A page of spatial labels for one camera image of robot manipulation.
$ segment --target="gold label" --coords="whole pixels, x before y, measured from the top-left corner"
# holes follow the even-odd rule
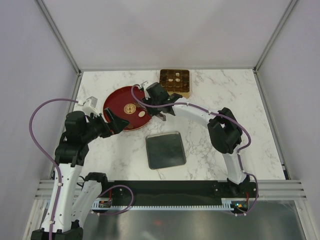
[[[126,114],[133,114],[136,111],[136,109],[137,109],[136,105],[129,103],[124,106],[123,110]]]

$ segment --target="black cable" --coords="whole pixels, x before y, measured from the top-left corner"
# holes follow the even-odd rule
[[[83,179],[83,181],[85,182],[86,180],[85,180],[85,178],[83,177],[83,176],[79,176],[79,178],[81,178],[81,179]],[[81,185],[80,183],[76,183],[78,186],[80,186],[80,187],[84,187],[83,185]]]

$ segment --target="red plate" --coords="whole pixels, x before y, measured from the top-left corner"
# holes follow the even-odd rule
[[[103,105],[103,109],[110,108],[115,115],[130,122],[129,126],[124,129],[125,131],[142,128],[151,119],[151,116],[147,111],[140,107],[132,97],[131,87],[132,86],[125,86],[117,89],[106,98]],[[145,93],[140,91],[137,87],[133,89],[133,92],[139,100],[145,97]],[[139,117],[140,112],[145,113],[143,117]],[[103,112],[103,115],[109,122],[110,120],[105,112]]]

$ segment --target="cable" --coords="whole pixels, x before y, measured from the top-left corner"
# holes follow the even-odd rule
[[[170,106],[173,106],[173,105],[186,105],[186,106],[191,106],[191,107],[200,109],[200,110],[202,110],[202,111],[204,111],[204,112],[206,112],[206,113],[208,113],[208,114],[211,114],[211,115],[213,115],[213,116],[227,119],[227,120],[229,120],[230,122],[232,122],[233,124],[237,125],[239,128],[242,129],[242,131],[245,133],[245,135],[246,135],[247,138],[248,138],[248,143],[247,143],[246,145],[242,146],[242,147],[239,147],[239,148],[237,149],[236,153],[237,153],[237,155],[238,155],[238,161],[239,161],[239,165],[240,165],[241,171],[242,171],[244,174],[253,177],[253,179],[254,179],[254,181],[255,181],[255,184],[256,184],[256,195],[255,195],[254,202],[253,202],[251,208],[248,209],[248,211],[247,211],[246,213],[251,212],[251,210],[252,210],[252,209],[254,208],[254,206],[256,205],[257,200],[258,200],[258,196],[259,196],[258,180],[257,180],[257,178],[256,178],[256,176],[255,176],[254,174],[248,173],[248,172],[244,171],[244,167],[243,167],[243,165],[242,165],[242,161],[241,161],[241,157],[240,157],[240,151],[243,150],[243,149],[245,149],[245,148],[247,148],[247,147],[249,147],[250,144],[251,144],[251,142],[252,142],[249,132],[248,132],[240,123],[238,123],[236,120],[234,120],[234,119],[232,119],[232,118],[230,118],[230,117],[228,117],[228,116],[226,116],[226,115],[220,114],[220,113],[210,112],[208,109],[205,109],[205,108],[203,108],[203,107],[201,107],[201,106],[198,106],[198,105],[195,105],[195,104],[193,104],[193,103],[173,102],[173,103],[162,104],[162,105],[150,105],[150,104],[146,104],[146,103],[142,102],[141,100],[139,100],[139,99],[135,96],[135,94],[134,94],[134,88],[135,88],[135,87],[139,87],[139,85],[138,85],[138,84],[135,84],[135,85],[133,85],[133,86],[131,87],[131,95],[132,95],[132,97],[133,97],[139,104],[141,104],[142,106],[149,107],[149,108],[164,108],[164,107],[170,107]],[[236,216],[245,216],[246,213],[240,213],[240,214],[237,214]]]
[[[78,186],[80,186],[81,188],[84,187],[84,182],[86,181],[85,178],[83,176],[79,176],[79,178],[83,179],[83,184],[81,185],[80,183],[76,183]]]
[[[245,192],[245,195],[246,195],[245,202],[247,203],[247,202],[249,201],[249,198],[250,198],[250,197],[249,197],[249,193],[246,191],[246,192]]]
[[[36,113],[44,106],[47,105],[49,103],[52,102],[57,102],[57,101],[68,101],[68,102],[73,102],[73,103],[77,103],[77,100],[72,100],[72,99],[68,99],[68,98],[55,98],[55,99],[51,99],[48,100],[44,103],[42,103],[40,106],[38,106],[34,112],[32,113],[31,117],[30,117],[30,121],[29,121],[29,132],[30,132],[30,136],[33,140],[33,142],[35,143],[35,145],[40,149],[41,152],[43,152],[43,154],[53,163],[57,175],[58,175],[58,182],[61,184],[62,183],[62,177],[61,177],[61,170],[59,168],[59,165],[55,162],[55,160],[49,155],[49,153],[47,153],[46,150],[44,150],[44,148],[38,143],[38,141],[36,140],[36,137],[34,135],[33,129],[32,129],[32,123],[34,120],[34,117],[36,115]],[[53,232],[53,222],[55,220],[55,213],[57,210],[57,205],[58,205],[58,200],[59,200],[59,195],[60,195],[60,191],[61,191],[61,186],[58,185],[57,190],[56,190],[56,194],[55,194],[55,199],[54,199],[54,203],[53,203],[53,208],[52,208],[52,213],[51,213],[51,218],[50,218],[50,227],[49,227],[49,240],[52,240],[52,232]]]
[[[237,207],[236,209],[238,209],[240,212],[243,212],[243,213],[247,213],[248,211],[243,211],[243,210],[241,210],[239,207]]]
[[[108,202],[112,202],[112,189],[110,189],[110,192],[109,192],[109,200]]]
[[[135,197],[134,197],[134,192],[131,190],[130,187],[125,186],[125,185],[114,185],[114,186],[108,188],[107,190],[105,190],[103,193],[101,193],[101,194],[98,196],[98,198],[102,197],[104,194],[106,194],[108,191],[110,191],[110,190],[112,190],[112,189],[114,189],[114,188],[125,188],[125,189],[128,189],[128,190],[129,190],[129,192],[130,192],[130,194],[131,194],[131,201],[130,201],[129,205],[128,205],[125,209],[123,209],[123,210],[121,210],[121,211],[117,211],[117,212],[96,213],[96,214],[98,214],[99,216],[100,216],[100,215],[111,216],[111,215],[122,214],[122,213],[126,212],[127,210],[129,210],[129,208],[130,208],[130,207],[132,206],[132,204],[134,203],[134,199],[135,199]]]

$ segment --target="white wall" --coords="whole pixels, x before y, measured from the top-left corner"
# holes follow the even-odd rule
[[[19,240],[49,161],[29,136],[33,110],[71,97],[76,75],[32,0],[0,3],[0,238]],[[51,103],[34,121],[35,136],[53,154],[67,103]]]
[[[44,0],[81,69],[254,67],[290,0]]]
[[[320,1],[301,0],[259,71],[289,173],[320,226]]]

